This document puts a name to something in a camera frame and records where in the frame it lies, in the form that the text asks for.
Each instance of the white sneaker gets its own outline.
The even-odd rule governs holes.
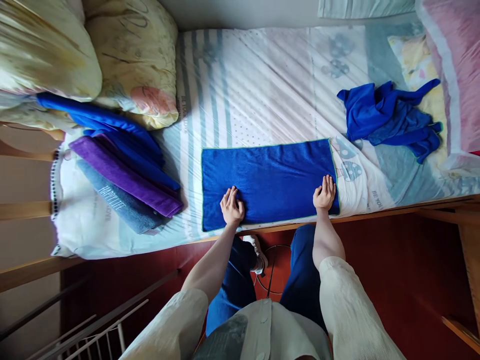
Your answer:
[[[265,276],[264,270],[269,265],[269,261],[260,248],[259,238],[256,235],[246,235],[243,237],[243,241],[246,241],[253,246],[257,258],[256,267],[250,271],[257,275],[261,275],[262,277]]]

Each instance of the blue towel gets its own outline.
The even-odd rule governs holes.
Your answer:
[[[377,89],[370,83],[340,91],[337,97],[345,104],[348,139],[365,139],[373,146],[407,146],[422,164],[438,149],[440,137],[431,127],[432,117],[414,106],[438,84],[440,80],[434,79],[417,91],[402,91],[388,81]]]
[[[93,130],[85,135],[104,134],[126,157],[129,167],[153,183],[160,183],[177,191],[180,185],[162,172],[165,161],[159,145],[149,132],[136,122],[109,110],[67,99],[49,92],[37,94],[37,101],[44,108],[65,111],[77,124]]]
[[[324,175],[336,182],[328,139],[286,145],[204,149],[201,154],[203,231],[225,226],[220,200],[238,188],[246,215],[243,224],[292,220],[316,214],[315,188]],[[330,214],[340,212],[338,192]]]
[[[107,204],[134,232],[143,234],[163,223],[163,218],[158,212],[112,184],[85,160],[77,161],[77,165],[93,185],[96,192],[105,199]]]

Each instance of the wall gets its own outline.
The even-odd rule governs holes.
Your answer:
[[[57,143],[42,131],[0,126],[0,140],[18,149],[47,152]],[[0,203],[49,200],[50,166],[46,161],[0,156]],[[0,222],[0,270],[49,256],[56,243],[49,218]],[[60,275],[53,274],[0,293],[0,329],[39,306],[60,288]],[[0,359],[25,359],[58,338],[60,306],[42,315],[0,342]]]
[[[338,24],[317,17],[319,0],[159,0],[180,31],[197,29],[305,28]],[[364,24],[343,20],[342,24]]]

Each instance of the mattress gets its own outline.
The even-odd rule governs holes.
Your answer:
[[[181,185],[183,212],[153,235],[135,234],[77,168],[68,143],[80,134],[69,134],[52,169],[56,206],[52,219],[58,235],[52,254],[85,259],[122,257],[219,235],[219,230],[202,231],[203,148],[329,138],[341,218],[480,193],[479,178],[440,170],[445,144],[419,165],[405,147],[373,147],[363,140],[350,143],[345,137],[345,108],[337,93],[388,80],[407,89],[387,37],[422,32],[419,22],[410,21],[179,34],[179,121],[152,135],[164,153],[165,172]],[[314,218],[243,225],[240,230],[310,221]]]

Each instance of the right hand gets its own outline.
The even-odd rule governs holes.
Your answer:
[[[315,189],[313,194],[313,206],[316,210],[330,210],[334,203],[335,194],[337,192],[337,184],[334,183],[334,179],[330,176],[324,176],[321,186]]]

